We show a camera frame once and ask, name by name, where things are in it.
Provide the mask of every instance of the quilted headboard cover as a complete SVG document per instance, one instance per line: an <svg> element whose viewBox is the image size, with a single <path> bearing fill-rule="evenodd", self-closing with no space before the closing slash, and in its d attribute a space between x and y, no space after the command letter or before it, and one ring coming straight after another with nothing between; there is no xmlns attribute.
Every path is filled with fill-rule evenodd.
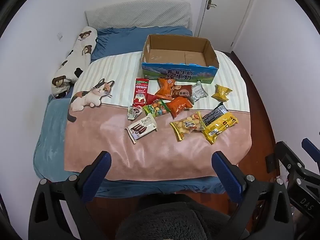
<svg viewBox="0 0 320 240"><path fill-rule="evenodd" d="M90 27L184 26L191 29L191 6L184 0L137 0L85 11Z"/></svg>

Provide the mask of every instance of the cat tail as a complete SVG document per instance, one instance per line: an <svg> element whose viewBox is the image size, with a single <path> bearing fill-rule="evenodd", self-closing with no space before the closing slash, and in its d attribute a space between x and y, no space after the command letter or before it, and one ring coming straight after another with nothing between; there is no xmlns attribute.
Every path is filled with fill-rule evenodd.
<svg viewBox="0 0 320 240"><path fill-rule="evenodd" d="M69 111L70 111L70 105L69 105L69 107L68 107L67 119L68 119L70 122L75 122L75 121L77 120L77 118L76 118L75 116L70 115Z"/></svg>

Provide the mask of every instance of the door handle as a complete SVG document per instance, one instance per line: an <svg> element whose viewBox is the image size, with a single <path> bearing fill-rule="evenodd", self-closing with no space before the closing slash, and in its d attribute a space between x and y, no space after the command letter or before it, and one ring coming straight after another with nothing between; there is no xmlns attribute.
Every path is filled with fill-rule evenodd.
<svg viewBox="0 0 320 240"><path fill-rule="evenodd" d="M211 3L211 0L208 0L207 10L209 10L210 7L216 7L216 6L217 6L216 4L212 4L212 3Z"/></svg>

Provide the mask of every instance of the metal bolt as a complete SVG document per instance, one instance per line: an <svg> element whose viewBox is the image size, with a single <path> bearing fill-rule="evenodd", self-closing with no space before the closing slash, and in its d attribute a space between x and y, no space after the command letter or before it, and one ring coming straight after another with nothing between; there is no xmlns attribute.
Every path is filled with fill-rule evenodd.
<svg viewBox="0 0 320 240"><path fill-rule="evenodd" d="M277 183L280 184L280 185L282 185L282 184L283 184L283 180L280 179L280 178L278 178L278 179L277 179Z"/></svg>
<svg viewBox="0 0 320 240"><path fill-rule="evenodd" d="M247 180L248 181L254 181L254 176L253 175L247 175Z"/></svg>
<svg viewBox="0 0 320 240"><path fill-rule="evenodd" d="M47 183L47 180L46 179L41 179L41 181L40 181L40 184L41 185L44 185L44 184L46 184Z"/></svg>
<svg viewBox="0 0 320 240"><path fill-rule="evenodd" d="M70 181L75 181L77 178L78 178L78 176L73 174L73 175L71 175L71 176L69 177L69 180L70 180Z"/></svg>

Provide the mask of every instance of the wooden floor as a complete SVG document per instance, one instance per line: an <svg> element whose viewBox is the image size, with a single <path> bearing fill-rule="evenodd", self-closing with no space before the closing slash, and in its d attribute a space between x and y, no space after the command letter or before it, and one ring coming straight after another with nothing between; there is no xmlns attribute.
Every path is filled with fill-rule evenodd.
<svg viewBox="0 0 320 240"><path fill-rule="evenodd" d="M266 110L251 78L236 54L234 52L226 54L237 66L247 85L250 104L252 147L246 157L239 163L239 168L244 174L252 174L258 180L270 181L279 175L280 172L277 170L269 174L267 173L265 157L273 153L275 139ZM232 213L231 207L234 207L228 200L226 193L222 195L189 191L181 191L179 193L184 193L197 202L225 214ZM114 239L121 221L129 216L135 209L138 199L139 197L125 199L95 198L87 204L87 209L93 220L111 240Z"/></svg>

